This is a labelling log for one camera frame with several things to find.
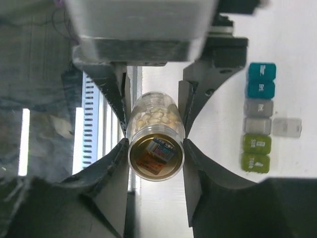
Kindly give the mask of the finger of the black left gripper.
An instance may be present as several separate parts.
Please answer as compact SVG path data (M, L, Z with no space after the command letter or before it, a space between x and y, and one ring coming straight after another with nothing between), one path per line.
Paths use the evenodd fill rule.
M121 62L74 63L85 72L104 95L118 118L123 134L131 115L130 80L127 65Z
M178 82L178 107L185 127L185 137L189 136L193 123L213 94L213 89L207 82Z

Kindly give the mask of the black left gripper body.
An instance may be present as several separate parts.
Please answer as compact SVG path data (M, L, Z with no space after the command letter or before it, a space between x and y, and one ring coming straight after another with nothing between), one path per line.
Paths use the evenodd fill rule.
M234 22L216 13L201 56L183 70L193 97L209 98L227 79L246 65L248 39L233 35Z

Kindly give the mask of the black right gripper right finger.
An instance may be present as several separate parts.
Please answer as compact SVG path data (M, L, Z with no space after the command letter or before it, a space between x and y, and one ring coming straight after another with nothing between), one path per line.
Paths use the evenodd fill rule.
M183 142L189 226L196 238L314 238L317 181L267 178L252 182Z

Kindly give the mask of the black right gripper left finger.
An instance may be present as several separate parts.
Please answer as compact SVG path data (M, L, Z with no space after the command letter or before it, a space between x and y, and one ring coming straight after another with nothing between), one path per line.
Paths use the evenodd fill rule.
M62 182L1 178L1 237L123 237L128 147L128 139L122 139L107 155Z

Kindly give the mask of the clear glass pill bottle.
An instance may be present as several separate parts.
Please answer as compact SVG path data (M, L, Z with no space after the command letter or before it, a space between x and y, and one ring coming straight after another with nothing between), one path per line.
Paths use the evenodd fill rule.
M185 139L185 128L178 107L164 92L150 91L136 101L126 131L129 144L135 133L152 125L168 126Z

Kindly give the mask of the weekly pill organizer strip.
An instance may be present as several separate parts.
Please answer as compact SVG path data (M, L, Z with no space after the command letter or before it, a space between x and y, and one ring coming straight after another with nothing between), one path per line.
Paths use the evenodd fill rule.
M273 117L276 73L277 66L272 62L252 62L247 70L241 156L245 172L269 172L272 135L301 136L301 119Z

